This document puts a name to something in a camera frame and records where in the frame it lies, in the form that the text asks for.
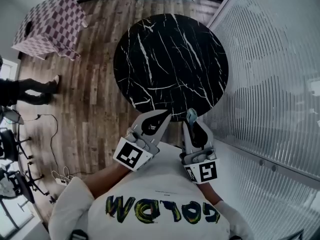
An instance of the pink checkered cube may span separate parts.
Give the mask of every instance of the pink checkered cube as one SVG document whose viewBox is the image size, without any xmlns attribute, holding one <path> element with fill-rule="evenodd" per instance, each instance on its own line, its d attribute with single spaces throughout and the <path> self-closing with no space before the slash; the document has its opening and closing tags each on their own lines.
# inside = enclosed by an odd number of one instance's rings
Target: pink checkered cube
<svg viewBox="0 0 320 240">
<path fill-rule="evenodd" d="M 85 12 L 76 0 L 46 0 L 25 16 L 15 35 L 12 48 L 30 56 L 57 52 L 74 60 L 81 24 L 86 25 Z M 32 22 L 26 36 L 28 22 Z"/>
</svg>

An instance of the black pants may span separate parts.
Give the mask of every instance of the black pants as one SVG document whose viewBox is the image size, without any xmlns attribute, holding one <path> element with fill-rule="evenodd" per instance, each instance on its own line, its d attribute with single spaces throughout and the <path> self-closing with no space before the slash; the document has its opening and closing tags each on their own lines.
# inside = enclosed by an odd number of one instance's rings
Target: black pants
<svg viewBox="0 0 320 240">
<path fill-rule="evenodd" d="M 47 83 L 41 83 L 31 78 L 20 80 L 19 82 L 19 96 L 18 100 L 32 105 L 48 104 L 51 100 L 51 95 L 57 91 L 57 83 L 50 81 Z M 26 93 L 28 90 L 41 93 L 39 96 Z"/>
</svg>

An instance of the white sleeve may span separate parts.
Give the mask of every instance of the white sleeve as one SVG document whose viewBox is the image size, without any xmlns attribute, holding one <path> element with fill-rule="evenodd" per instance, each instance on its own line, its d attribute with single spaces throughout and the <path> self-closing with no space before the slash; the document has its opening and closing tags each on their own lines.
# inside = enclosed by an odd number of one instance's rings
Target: white sleeve
<svg viewBox="0 0 320 240">
<path fill-rule="evenodd" d="M 239 236 L 242 240 L 254 240 L 254 234 L 248 223 L 236 210 L 227 205 L 224 201 L 218 202 L 214 206 L 229 222 L 230 236 Z"/>
<path fill-rule="evenodd" d="M 74 177 L 53 208 L 48 227 L 51 240 L 68 240 L 79 218 L 88 212 L 94 200 L 87 185 Z"/>
</svg>

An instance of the black marble table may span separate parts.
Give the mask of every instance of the black marble table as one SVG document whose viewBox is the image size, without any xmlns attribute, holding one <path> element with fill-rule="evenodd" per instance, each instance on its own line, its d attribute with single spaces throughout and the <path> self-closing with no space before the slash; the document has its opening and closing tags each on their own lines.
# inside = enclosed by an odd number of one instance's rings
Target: black marble table
<svg viewBox="0 0 320 240">
<path fill-rule="evenodd" d="M 201 116 L 219 101 L 228 61 L 218 38 L 200 22 L 177 14 L 142 19 L 123 35 L 114 53 L 114 76 L 140 112 L 172 111 L 182 121 L 189 108 Z"/>
</svg>

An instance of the wooden floor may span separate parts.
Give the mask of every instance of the wooden floor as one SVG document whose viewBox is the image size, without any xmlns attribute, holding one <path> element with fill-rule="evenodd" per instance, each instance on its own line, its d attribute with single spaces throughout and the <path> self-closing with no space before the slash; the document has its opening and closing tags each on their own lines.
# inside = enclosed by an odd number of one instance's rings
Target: wooden floor
<svg viewBox="0 0 320 240">
<path fill-rule="evenodd" d="M 17 110 L 25 120 L 37 114 L 53 114 L 58 120 L 58 133 L 52 141 L 58 169 L 64 166 L 70 173 L 85 177 L 112 161 L 119 138 L 140 114 L 122 96 L 114 79 L 113 56 L 118 41 L 127 29 L 151 15 L 174 13 L 191 17 L 207 24 L 219 7 L 214 0 L 93 0 L 81 4 L 87 14 L 89 27 L 78 38 L 76 61 L 50 54 L 45 61 L 30 56 L 21 60 L 19 79 L 33 78 L 47 82 L 60 74 L 60 93 L 50 105 L 32 106 L 18 102 Z M 51 116 L 29 121 L 21 127 L 21 138 L 31 136 L 25 150 L 34 155 L 32 171 L 44 174 L 41 186 L 58 196 L 63 187 L 56 184 L 51 171 L 57 170 L 50 149 L 50 140 L 56 131 Z M 179 145 L 179 123 L 171 123 L 163 141 Z M 23 168 L 26 160 L 22 159 Z M 36 208 L 44 222 L 49 221 L 53 205 L 49 198 L 35 193 Z"/>
</svg>

